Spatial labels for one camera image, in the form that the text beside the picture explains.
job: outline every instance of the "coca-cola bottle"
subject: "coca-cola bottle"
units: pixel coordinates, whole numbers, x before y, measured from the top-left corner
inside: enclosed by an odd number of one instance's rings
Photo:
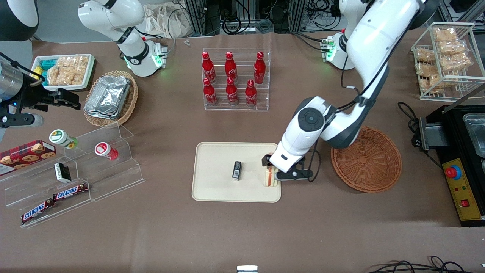
[[[254,81],[248,80],[246,87],[246,105],[250,108],[256,107],[256,87],[254,87]]]
[[[224,68],[226,69],[226,76],[228,78],[233,78],[234,82],[238,80],[238,69],[236,66],[236,62],[232,58],[232,52],[226,52],[226,64],[224,64]]]
[[[264,73],[266,72],[266,64],[264,63],[264,54],[259,51],[256,54],[256,62],[254,63],[254,81],[260,85],[264,80]]]
[[[202,69],[204,70],[204,75],[209,79],[211,83],[215,82],[215,67],[212,60],[209,58],[209,53],[207,51],[202,52]]]
[[[215,96],[214,87],[210,84],[210,80],[208,78],[204,79],[204,96],[206,97],[207,105],[208,106],[216,106],[217,105],[217,97]]]
[[[236,106],[239,104],[238,89],[234,85],[234,78],[227,78],[226,93],[229,105]]]

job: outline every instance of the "small black box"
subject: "small black box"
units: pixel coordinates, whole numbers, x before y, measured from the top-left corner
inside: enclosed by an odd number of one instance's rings
[[[241,177],[241,168],[242,168],[241,161],[234,162],[234,169],[232,170],[232,180],[239,181]]]

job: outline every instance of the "small jar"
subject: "small jar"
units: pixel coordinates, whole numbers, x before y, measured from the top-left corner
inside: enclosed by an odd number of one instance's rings
[[[75,137],[68,135],[64,130],[56,129],[49,135],[49,140],[59,146],[63,146],[67,149],[74,149],[78,140]]]
[[[94,152],[102,157],[105,157],[109,160],[115,160],[118,158],[118,150],[111,147],[106,142],[100,142],[94,148]]]

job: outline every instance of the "metal container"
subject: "metal container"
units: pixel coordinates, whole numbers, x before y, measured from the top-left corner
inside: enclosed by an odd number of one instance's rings
[[[0,60],[0,100],[15,96],[24,83],[24,74],[10,64]]]

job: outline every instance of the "acrylic bottle rack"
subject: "acrylic bottle rack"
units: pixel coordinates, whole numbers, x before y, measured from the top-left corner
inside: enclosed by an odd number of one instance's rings
[[[204,98],[204,108],[208,111],[268,111],[270,103],[270,67],[271,54],[269,49],[212,49],[204,48],[203,51],[209,53],[210,59],[214,63],[216,81],[212,84],[215,89],[215,94],[219,103],[216,106],[209,106]],[[229,105],[226,95],[227,77],[224,64],[226,63],[226,52],[231,51],[234,61],[237,65],[238,80],[236,87],[238,89],[239,104],[237,106]],[[255,85],[257,91],[256,107],[250,108],[246,105],[245,90],[247,81],[254,79],[254,62],[256,61],[256,53],[262,51],[264,53],[264,62],[266,64],[266,72],[264,74],[263,83]],[[202,71],[202,80],[205,78],[204,71]]]

